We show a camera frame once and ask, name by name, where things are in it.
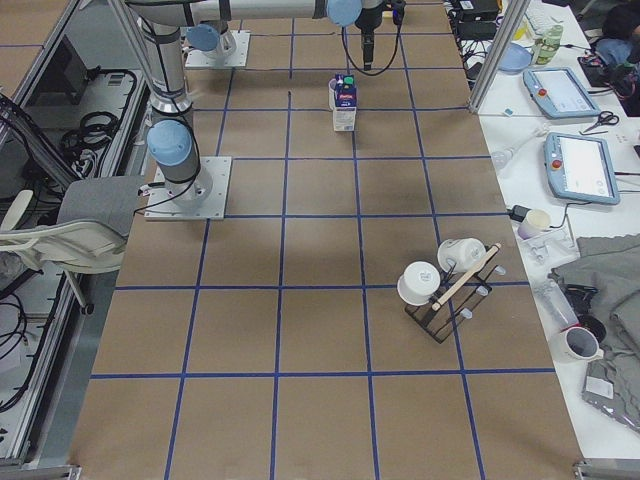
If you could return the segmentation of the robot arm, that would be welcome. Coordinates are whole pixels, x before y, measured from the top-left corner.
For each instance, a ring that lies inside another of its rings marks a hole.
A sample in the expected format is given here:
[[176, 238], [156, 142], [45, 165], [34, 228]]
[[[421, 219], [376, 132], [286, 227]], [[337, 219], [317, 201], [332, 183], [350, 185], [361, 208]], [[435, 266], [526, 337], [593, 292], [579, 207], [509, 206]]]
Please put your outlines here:
[[224, 213], [231, 161], [204, 159], [192, 130], [188, 69], [231, 69], [247, 61], [250, 34], [232, 30], [235, 20], [329, 19], [341, 29], [361, 32], [364, 68], [374, 59], [375, 31], [389, 1], [128, 1], [137, 17], [150, 74], [155, 114], [147, 149], [156, 161], [164, 190], [151, 197], [156, 217], [210, 218]]
[[219, 31], [213, 25], [200, 23], [186, 30], [186, 39], [191, 47], [215, 57], [227, 57], [237, 49], [232, 32], [225, 27]]

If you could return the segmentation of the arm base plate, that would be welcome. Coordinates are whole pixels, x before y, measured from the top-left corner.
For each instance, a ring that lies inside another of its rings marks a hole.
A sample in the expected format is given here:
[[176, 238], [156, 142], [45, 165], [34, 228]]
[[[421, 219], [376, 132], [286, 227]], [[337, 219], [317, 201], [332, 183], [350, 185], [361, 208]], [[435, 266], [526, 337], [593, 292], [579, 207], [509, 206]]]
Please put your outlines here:
[[202, 156], [193, 184], [166, 182], [159, 166], [154, 182], [162, 186], [149, 191], [144, 217], [151, 221], [223, 220], [232, 169], [230, 156]]
[[244, 68], [247, 64], [248, 30], [227, 30], [220, 34], [209, 25], [200, 25], [186, 30], [186, 41], [189, 47], [186, 69]]

